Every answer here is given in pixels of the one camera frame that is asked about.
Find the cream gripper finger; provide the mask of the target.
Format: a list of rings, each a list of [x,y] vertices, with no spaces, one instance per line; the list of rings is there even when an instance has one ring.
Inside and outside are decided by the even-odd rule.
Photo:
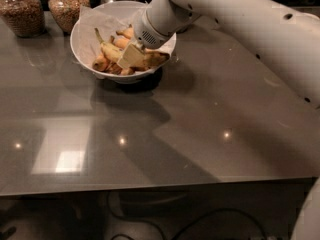
[[[144,46],[137,42],[130,42],[117,61],[121,68],[139,67],[143,64]]]

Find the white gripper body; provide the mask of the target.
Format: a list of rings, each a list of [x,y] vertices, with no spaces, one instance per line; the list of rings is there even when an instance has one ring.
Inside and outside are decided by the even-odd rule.
[[[170,38],[165,21],[148,10],[141,10],[133,22],[134,36],[144,47],[158,49]]]

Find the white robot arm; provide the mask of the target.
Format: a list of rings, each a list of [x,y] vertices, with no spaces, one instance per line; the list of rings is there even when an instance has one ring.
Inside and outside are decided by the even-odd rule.
[[[183,146],[223,183],[317,178],[320,58],[318,20],[272,0],[152,0],[134,27],[159,48],[205,17],[252,60],[234,61],[210,41],[185,54],[202,95],[181,107]]]

